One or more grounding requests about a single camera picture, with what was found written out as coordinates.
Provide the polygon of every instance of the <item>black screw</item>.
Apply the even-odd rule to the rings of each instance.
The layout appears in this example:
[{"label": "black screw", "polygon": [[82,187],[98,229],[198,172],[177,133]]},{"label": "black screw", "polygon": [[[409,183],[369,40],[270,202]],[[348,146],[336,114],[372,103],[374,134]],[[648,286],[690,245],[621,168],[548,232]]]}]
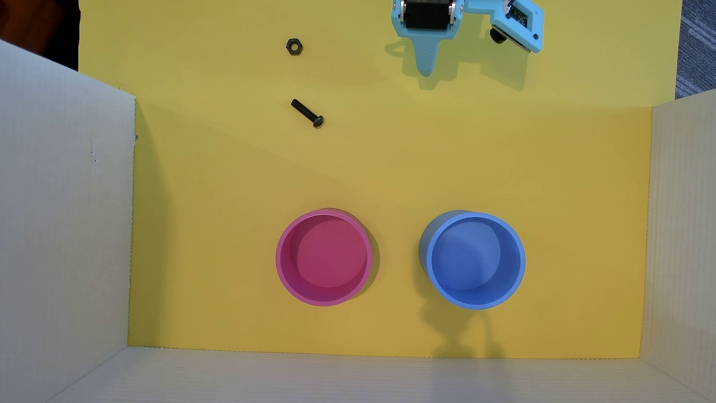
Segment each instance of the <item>black screw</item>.
[{"label": "black screw", "polygon": [[299,111],[303,116],[306,116],[308,120],[313,122],[315,128],[319,128],[323,125],[323,116],[316,116],[315,113],[311,112],[310,109],[306,108],[304,104],[299,102],[299,100],[292,100],[291,106],[296,108],[296,110]]}]

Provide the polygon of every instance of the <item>cardboard box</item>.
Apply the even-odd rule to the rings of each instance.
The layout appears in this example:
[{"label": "cardboard box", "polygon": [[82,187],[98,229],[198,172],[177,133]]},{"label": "cardboard box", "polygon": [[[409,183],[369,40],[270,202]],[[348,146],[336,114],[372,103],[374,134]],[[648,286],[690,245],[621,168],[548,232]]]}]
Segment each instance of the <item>cardboard box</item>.
[{"label": "cardboard box", "polygon": [[0,42],[0,402],[716,401],[716,91],[653,109],[639,359],[127,347],[135,99]]}]

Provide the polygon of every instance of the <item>blue cup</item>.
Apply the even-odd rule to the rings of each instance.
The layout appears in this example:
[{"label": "blue cup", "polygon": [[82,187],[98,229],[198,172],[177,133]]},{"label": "blue cup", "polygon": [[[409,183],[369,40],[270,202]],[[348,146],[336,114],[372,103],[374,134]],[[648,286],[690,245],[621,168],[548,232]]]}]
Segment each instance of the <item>blue cup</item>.
[{"label": "blue cup", "polygon": [[422,233],[419,253],[435,289],[466,309],[500,305],[525,274],[520,237],[492,214],[454,210],[437,216]]}]

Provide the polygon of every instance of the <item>yellow surface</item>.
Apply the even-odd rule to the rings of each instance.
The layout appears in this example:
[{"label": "yellow surface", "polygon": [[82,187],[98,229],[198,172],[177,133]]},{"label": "yellow surface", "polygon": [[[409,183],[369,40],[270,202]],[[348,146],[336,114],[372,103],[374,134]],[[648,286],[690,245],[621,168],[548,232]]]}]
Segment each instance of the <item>yellow surface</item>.
[{"label": "yellow surface", "polygon": [[[390,0],[82,1],[81,71],[137,95],[130,345],[638,356],[649,106],[673,99],[680,2],[540,4],[541,53],[467,16],[422,79]],[[274,268],[284,227],[321,207],[379,246],[372,284],[332,308]],[[451,209],[522,237],[497,308],[456,308],[420,270],[421,231]]]}]

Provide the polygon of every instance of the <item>hex nut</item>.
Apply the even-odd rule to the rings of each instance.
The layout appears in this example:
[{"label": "hex nut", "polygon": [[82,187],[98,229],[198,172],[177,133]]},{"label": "hex nut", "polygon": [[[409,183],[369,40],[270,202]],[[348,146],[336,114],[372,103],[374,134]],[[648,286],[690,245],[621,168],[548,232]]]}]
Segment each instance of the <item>hex nut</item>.
[{"label": "hex nut", "polygon": [[291,38],[288,42],[286,42],[286,49],[289,51],[290,54],[298,55],[301,54],[301,51],[304,49],[304,46],[301,44],[301,41],[299,41],[298,38]]}]

